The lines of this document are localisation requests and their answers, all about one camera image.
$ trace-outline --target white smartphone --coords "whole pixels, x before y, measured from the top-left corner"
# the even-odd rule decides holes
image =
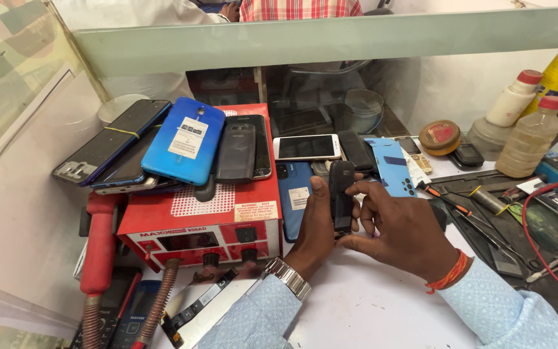
[[[339,159],[342,155],[335,134],[275,138],[273,151],[277,161]]]
[[[100,194],[100,195],[132,193],[134,191],[153,189],[158,183],[159,183],[159,176],[156,174],[150,174],[146,176],[143,182],[140,183],[125,185],[125,186],[117,186],[117,187],[96,188],[94,191],[96,192],[96,194]]]

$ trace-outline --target red bottle cap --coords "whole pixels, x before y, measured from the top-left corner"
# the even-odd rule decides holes
[[[539,101],[538,107],[552,109],[558,111],[558,97],[555,96],[544,96]]]
[[[539,71],[527,69],[521,71],[516,80],[529,85],[537,85],[543,77],[544,74],[540,73]]]

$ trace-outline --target warning sticker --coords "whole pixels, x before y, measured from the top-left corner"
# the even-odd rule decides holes
[[[207,129],[205,123],[185,117],[167,150],[194,160]]]
[[[292,211],[302,210],[307,205],[307,198],[309,197],[309,190],[307,187],[297,187],[288,190],[290,194],[290,203],[292,204]]]
[[[250,222],[253,220],[277,219],[276,201],[249,202],[234,205],[234,221]]]

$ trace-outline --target screwdriver handle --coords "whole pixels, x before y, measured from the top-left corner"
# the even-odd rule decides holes
[[[441,199],[442,201],[444,201],[446,204],[449,204],[453,207],[455,207],[457,210],[460,211],[460,213],[466,217],[470,217],[470,215],[472,215],[472,211],[467,209],[464,206],[458,205],[457,203],[453,202],[450,198],[441,195],[436,189],[430,187],[430,186],[426,186],[426,187],[422,187],[421,189],[423,189],[424,192],[432,195],[433,197],[437,197],[439,199]]]

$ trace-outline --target white bottle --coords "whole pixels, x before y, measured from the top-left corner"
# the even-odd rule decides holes
[[[485,115],[485,120],[496,126],[507,127],[516,122],[518,116],[535,98],[535,86],[544,75],[536,70],[523,70],[516,81],[503,88],[503,93]]]

